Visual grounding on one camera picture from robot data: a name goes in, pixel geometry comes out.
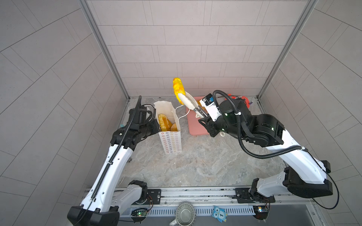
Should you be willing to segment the spiral twisted bread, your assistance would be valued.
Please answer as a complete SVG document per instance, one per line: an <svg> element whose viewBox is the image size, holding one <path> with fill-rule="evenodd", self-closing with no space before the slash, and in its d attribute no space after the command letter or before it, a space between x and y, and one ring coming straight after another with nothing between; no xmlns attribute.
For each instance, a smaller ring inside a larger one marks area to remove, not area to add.
<svg viewBox="0 0 362 226"><path fill-rule="evenodd" d="M162 132L171 131L172 123L164 114L158 115L158 121Z"/></svg>

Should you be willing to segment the small bread roll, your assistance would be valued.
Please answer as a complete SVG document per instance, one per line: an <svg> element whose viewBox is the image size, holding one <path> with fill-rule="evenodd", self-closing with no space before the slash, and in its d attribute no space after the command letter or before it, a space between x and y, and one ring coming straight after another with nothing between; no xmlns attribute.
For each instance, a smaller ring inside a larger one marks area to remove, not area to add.
<svg viewBox="0 0 362 226"><path fill-rule="evenodd" d="M174 124L171 126L170 131L174 131L174 132L177 132L177 131L178 131L178 128L177 128L176 123L174 123Z"/></svg>

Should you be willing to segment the white printed paper bag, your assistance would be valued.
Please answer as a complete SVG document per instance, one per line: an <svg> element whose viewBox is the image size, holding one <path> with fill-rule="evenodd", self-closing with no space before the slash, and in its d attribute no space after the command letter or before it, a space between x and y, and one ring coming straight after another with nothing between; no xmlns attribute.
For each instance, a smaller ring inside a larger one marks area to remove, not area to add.
<svg viewBox="0 0 362 226"><path fill-rule="evenodd" d="M158 121L158 115L164 114L168 117L172 124L176 123L178 131L166 131L162 132L160 129L159 137L164 149L165 154L179 153L182 151L182 139L181 139L181 126L179 117L176 114L176 109L171 102L157 101L154 103L156 108L156 119Z"/></svg>

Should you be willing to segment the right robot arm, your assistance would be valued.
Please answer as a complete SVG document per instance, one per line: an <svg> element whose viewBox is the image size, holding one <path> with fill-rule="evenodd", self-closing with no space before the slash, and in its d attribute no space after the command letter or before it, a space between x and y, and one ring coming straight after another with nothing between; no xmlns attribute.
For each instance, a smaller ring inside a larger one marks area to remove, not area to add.
<svg viewBox="0 0 362 226"><path fill-rule="evenodd" d="M331 166L310 155L272 115L252 115L246 98L232 98L215 90L197 102L189 93L176 91L178 101L200 116L199 123L211 137L226 133L236 138L241 149L256 159L280 157L287 167L279 174L254 179L247 192L238 199L267 202L278 194L291 193L302 198L333 194L333 181L328 179Z"/></svg>

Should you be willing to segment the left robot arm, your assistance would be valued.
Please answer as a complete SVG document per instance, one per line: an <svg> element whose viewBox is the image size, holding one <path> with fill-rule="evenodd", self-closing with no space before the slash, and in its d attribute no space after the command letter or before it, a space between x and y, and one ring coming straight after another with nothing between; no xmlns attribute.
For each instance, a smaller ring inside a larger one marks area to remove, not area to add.
<svg viewBox="0 0 362 226"><path fill-rule="evenodd" d="M73 206L67 219L73 226L116 226L120 215L134 202L147 199L147 183L134 180L116 198L113 194L120 176L136 146L149 136L159 133L156 111L149 111L138 99L129 112L125 126L116 130L110 141L106 160L89 193L78 206Z"/></svg>

